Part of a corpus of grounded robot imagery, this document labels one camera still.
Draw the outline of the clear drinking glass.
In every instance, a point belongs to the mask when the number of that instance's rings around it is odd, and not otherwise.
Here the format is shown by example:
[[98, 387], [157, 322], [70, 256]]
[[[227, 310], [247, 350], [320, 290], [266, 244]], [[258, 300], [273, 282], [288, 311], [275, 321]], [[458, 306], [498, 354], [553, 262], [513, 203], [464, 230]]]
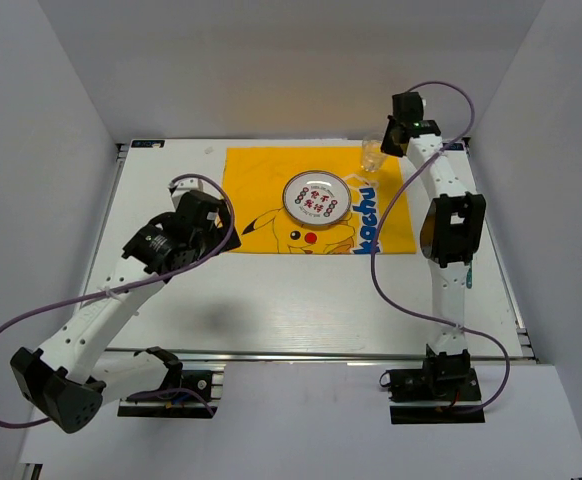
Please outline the clear drinking glass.
[[377, 172], [386, 160], [386, 155], [381, 151], [383, 137], [382, 133], [376, 132], [362, 139], [360, 163], [366, 172]]

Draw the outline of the yellow pikachu cloth mat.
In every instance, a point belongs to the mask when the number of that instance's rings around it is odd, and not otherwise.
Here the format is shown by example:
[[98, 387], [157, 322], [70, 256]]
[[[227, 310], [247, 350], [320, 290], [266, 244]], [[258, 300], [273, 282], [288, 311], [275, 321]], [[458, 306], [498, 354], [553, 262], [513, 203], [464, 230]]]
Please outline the yellow pikachu cloth mat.
[[352, 146], [228, 149], [222, 187], [240, 252], [415, 253], [398, 161], [368, 172], [361, 157]]

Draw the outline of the white printed dinner plate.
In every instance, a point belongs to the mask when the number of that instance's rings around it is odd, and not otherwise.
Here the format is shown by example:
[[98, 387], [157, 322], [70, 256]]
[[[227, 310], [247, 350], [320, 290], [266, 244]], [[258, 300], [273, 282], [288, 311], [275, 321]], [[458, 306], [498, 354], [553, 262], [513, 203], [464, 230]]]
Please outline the white printed dinner plate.
[[285, 185], [282, 202], [286, 212], [298, 223], [326, 227], [344, 219], [352, 197], [348, 185], [326, 171], [306, 171]]

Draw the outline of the green handled fork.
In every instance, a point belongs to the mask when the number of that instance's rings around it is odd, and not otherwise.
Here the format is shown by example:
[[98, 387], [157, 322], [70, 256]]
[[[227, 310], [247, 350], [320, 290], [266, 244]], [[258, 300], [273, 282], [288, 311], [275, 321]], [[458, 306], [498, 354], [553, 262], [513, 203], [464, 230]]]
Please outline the green handled fork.
[[473, 287], [473, 262], [472, 261], [468, 265], [465, 286], [467, 289], [472, 289], [472, 287]]

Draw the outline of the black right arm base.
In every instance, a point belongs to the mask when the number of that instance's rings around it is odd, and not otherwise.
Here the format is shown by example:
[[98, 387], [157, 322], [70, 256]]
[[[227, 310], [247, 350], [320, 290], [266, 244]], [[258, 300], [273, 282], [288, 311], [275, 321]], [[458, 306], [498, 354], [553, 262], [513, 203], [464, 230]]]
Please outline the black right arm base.
[[470, 354], [429, 351], [419, 368], [387, 370], [379, 386], [388, 392], [393, 425], [482, 424], [482, 395]]

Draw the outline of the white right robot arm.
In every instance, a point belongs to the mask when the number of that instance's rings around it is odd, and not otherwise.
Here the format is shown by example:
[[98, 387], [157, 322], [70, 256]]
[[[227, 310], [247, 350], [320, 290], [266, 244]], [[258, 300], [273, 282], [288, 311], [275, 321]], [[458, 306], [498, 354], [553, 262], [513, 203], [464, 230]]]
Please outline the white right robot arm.
[[424, 109], [416, 91], [393, 95], [381, 151], [407, 158], [430, 200], [419, 242], [430, 267], [432, 316], [443, 322], [427, 345], [427, 354], [438, 360], [466, 361], [465, 290], [480, 244], [486, 200], [461, 182], [444, 152], [437, 123], [424, 118]]

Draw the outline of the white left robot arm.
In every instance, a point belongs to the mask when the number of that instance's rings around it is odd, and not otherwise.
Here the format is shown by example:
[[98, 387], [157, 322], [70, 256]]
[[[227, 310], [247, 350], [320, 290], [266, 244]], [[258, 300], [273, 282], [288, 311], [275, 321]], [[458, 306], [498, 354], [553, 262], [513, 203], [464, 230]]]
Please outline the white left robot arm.
[[13, 355], [23, 396], [64, 432], [81, 430], [112, 401], [170, 399], [182, 392], [182, 363], [165, 349], [145, 348], [112, 364], [102, 355], [174, 276], [239, 246], [227, 198], [204, 192], [209, 181], [202, 175], [172, 180], [173, 210], [131, 237], [103, 285], [54, 335]]

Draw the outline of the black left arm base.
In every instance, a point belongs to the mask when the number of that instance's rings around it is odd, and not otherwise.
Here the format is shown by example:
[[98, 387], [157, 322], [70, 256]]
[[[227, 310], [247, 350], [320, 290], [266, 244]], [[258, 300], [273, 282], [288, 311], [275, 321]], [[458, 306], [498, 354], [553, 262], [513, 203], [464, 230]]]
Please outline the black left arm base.
[[222, 397], [224, 370], [196, 367], [182, 372], [174, 393], [160, 394], [142, 400], [121, 400], [120, 418], [211, 419]]

